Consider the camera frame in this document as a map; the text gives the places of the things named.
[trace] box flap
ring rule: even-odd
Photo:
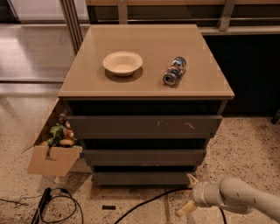
[[[27,172],[65,177],[79,158],[80,152],[80,149],[35,146]]]
[[[39,138],[40,133],[42,132],[43,128],[46,126],[49,116],[56,108],[57,104],[59,103],[60,99],[56,99],[55,102],[48,107],[48,110],[45,112],[42,121],[38,124],[36,129],[32,132],[30,138],[28,139],[27,144],[25,145],[22,153],[29,150]]]

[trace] cabinet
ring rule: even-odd
[[[109,73],[102,60],[116,51],[138,53],[142,68],[126,78]],[[187,60],[185,75],[164,86],[177,56]],[[185,24],[92,25],[59,92],[103,186],[185,185],[233,97],[198,28]]]

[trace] wall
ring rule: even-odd
[[[63,20],[60,0],[11,0],[19,20]],[[86,0],[75,0],[78,17],[88,20]]]

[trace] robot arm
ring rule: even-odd
[[[199,182],[188,175],[192,185],[192,200],[178,215],[189,214],[197,207],[217,206],[237,214],[248,214],[252,208],[280,222],[280,197],[261,192],[238,178],[224,178],[219,184]]]

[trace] concrete floor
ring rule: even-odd
[[[64,78],[74,56],[65,26],[0,25],[0,76]],[[138,203],[169,188],[99,188],[90,173],[68,173],[64,178],[27,174],[32,150],[21,153],[47,107],[56,99],[58,84],[0,84],[0,199],[38,196],[47,187],[66,188],[78,200],[84,223],[114,223]],[[225,118],[211,139],[206,158],[197,170],[200,181],[218,182],[237,177],[280,196],[280,126],[269,117]],[[120,223],[223,223],[216,207],[199,208],[179,218],[175,212],[190,198],[175,192],[142,206]],[[0,201],[0,223],[30,223],[40,197],[23,199],[29,206],[15,208]],[[115,206],[103,210],[102,206]],[[57,199],[44,213],[46,221],[62,219],[74,209],[71,201]],[[248,215],[225,212],[227,223],[276,223],[254,210]],[[79,209],[64,223],[81,223]]]

